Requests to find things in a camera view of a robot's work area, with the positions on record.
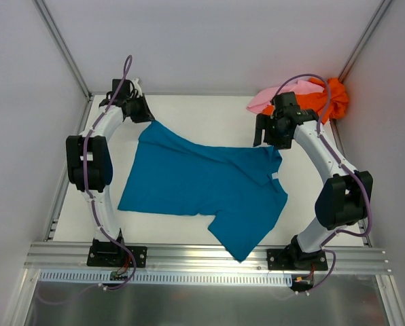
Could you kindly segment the teal blue t shirt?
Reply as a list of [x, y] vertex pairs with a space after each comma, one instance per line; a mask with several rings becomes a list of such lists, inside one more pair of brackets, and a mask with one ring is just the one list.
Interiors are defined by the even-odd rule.
[[273, 147], [212, 147], [192, 143], [152, 122], [139, 136], [120, 211], [212, 215], [208, 230], [244, 261], [277, 223], [288, 195], [275, 176]]

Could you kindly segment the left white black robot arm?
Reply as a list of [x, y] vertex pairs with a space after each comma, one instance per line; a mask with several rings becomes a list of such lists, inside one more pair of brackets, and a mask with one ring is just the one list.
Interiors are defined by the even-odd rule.
[[66, 139], [67, 173], [88, 203], [95, 231], [87, 264], [90, 267], [143, 268], [146, 247], [128, 247], [115, 216], [109, 186], [113, 164], [108, 142], [126, 120], [154, 121], [139, 79], [113, 79], [91, 125]]

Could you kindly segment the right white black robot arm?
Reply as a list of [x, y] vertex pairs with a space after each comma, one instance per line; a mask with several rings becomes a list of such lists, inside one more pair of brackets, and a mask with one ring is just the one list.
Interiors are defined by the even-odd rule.
[[312, 109], [302, 110], [293, 92], [277, 94], [271, 103], [273, 112], [256, 118], [253, 144], [289, 149], [296, 142], [317, 169], [323, 188], [315, 203], [315, 218], [306, 229], [284, 249], [267, 250], [268, 269], [325, 271], [325, 245], [371, 216], [373, 178], [345, 159], [327, 138], [319, 116]]

